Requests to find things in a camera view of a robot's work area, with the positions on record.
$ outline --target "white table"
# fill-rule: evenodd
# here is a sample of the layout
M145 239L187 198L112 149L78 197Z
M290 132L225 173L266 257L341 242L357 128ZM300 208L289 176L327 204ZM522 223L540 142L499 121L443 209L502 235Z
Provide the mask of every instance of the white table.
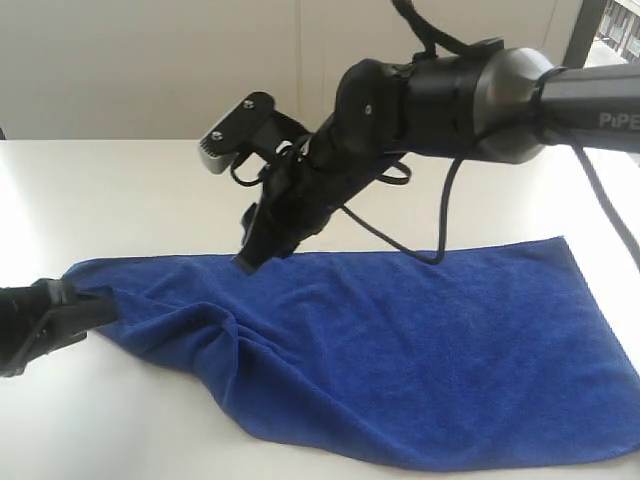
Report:
M639 235L640 169L624 154L592 155ZM448 161L409 163L411 186L374 185L351 206L410 246L433 248ZM56 277L95 257L235 252L240 216L257 195L208 174L194 142L0 142L0 285ZM470 162L451 207L451 248L566 235L640 367L640 275L568 150L549 149L519 167ZM338 214L304 248L386 246ZM23 377L0 381L3 480L439 477L253 439L197 380L145 364L97 335L32 363ZM640 455L451 478L637 480Z

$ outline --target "blue towel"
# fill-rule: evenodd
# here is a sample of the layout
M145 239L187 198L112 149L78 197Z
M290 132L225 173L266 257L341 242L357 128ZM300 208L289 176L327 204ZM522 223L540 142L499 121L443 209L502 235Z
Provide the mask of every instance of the blue towel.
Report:
M197 375L255 437L408 469L610 459L640 448L640 379L563 239L449 253L95 260L103 333Z

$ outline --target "table surface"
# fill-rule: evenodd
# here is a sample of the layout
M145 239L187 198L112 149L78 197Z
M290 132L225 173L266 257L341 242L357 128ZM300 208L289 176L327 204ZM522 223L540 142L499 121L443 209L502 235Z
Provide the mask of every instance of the table surface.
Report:
M640 234L640 169L591 151ZM409 158L415 180L373 185L350 206L415 248L433 248L449 161ZM247 167L247 175L256 162ZM0 142L0 285L58 277L95 257L235 252L259 195L210 175L190 141ZM522 166L469 162L454 188L452 249L565 235L600 308L640 367L640 275L573 154ZM342 214L305 250L385 250ZM0 478L440 478L262 442L227 418L194 378L139 361L90 335L0 382ZM638 479L640 454L565 468L452 474L456 479Z

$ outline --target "white wall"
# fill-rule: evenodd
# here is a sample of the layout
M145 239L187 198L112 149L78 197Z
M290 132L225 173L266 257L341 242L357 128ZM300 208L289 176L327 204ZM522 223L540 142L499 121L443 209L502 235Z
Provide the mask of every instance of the white wall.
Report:
M503 35L558 62L581 0L416 4L468 42ZM265 90L314 127L350 65L417 47L389 0L7 1L0 125L10 138L195 138Z

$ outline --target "microfiber towel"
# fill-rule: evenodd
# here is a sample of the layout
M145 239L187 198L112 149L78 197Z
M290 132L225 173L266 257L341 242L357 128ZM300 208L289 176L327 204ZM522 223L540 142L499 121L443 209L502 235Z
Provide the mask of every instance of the microfiber towel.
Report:
M407 469L609 459L640 447L640 379L563 239L310 253L252 277L228 256L94 260L102 330L190 372L251 435Z

